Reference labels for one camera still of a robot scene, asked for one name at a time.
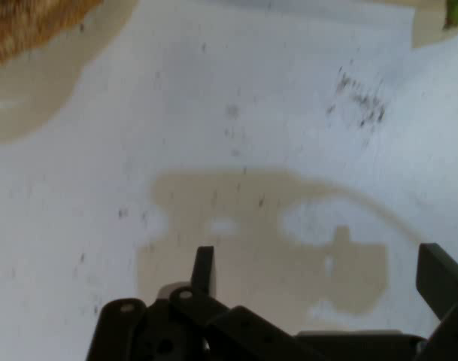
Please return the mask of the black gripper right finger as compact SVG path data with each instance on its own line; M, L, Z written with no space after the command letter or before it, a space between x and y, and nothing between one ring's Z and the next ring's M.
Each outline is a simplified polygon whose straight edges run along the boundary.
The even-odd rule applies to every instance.
M458 263L438 244L421 244L416 287L439 324L418 360L458 360Z

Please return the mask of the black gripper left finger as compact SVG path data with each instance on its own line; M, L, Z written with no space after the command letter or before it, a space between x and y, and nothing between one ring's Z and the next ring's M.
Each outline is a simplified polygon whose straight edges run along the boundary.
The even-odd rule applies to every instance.
M199 247L192 277L147 306L119 299L101 310L89 360L323 360L247 308L211 297L214 248Z

